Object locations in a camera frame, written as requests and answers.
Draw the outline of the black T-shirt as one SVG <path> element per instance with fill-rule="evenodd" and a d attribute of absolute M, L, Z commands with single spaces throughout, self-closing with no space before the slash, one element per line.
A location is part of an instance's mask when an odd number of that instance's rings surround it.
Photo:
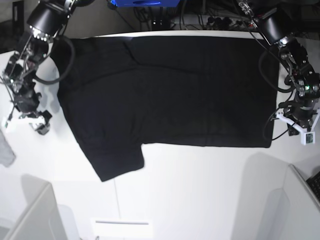
<path fill-rule="evenodd" d="M 143 144 L 269 148 L 279 63 L 253 39 L 73 39 L 57 98 L 101 181 L 144 166 Z"/>

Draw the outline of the grey cloth at left edge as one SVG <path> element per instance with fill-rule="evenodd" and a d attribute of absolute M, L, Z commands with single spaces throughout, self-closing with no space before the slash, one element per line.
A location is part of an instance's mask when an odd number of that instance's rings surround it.
<path fill-rule="evenodd" d="M 16 155 L 7 142 L 2 131 L 0 132 L 0 164 L 9 168 L 16 160 Z"/>

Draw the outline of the black keyboard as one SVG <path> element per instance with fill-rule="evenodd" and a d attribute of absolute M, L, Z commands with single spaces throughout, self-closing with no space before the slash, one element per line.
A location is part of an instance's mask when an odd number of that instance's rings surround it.
<path fill-rule="evenodd" d="M 313 177 L 310 177 L 306 180 L 307 184 L 309 185 L 310 189 L 316 196 L 318 200 L 320 200 L 320 172 L 318 172 Z"/>

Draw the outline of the black monitor stand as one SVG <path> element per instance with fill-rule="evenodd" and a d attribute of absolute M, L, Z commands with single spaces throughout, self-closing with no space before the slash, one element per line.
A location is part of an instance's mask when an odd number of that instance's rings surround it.
<path fill-rule="evenodd" d="M 12 2 L 12 33 L 18 42 L 25 31 L 25 1 Z"/>

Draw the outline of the blue box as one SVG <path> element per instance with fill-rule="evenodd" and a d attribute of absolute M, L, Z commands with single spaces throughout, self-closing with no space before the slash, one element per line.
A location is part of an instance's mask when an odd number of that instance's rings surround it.
<path fill-rule="evenodd" d="M 180 0 L 111 0 L 117 7 L 176 7 Z"/>

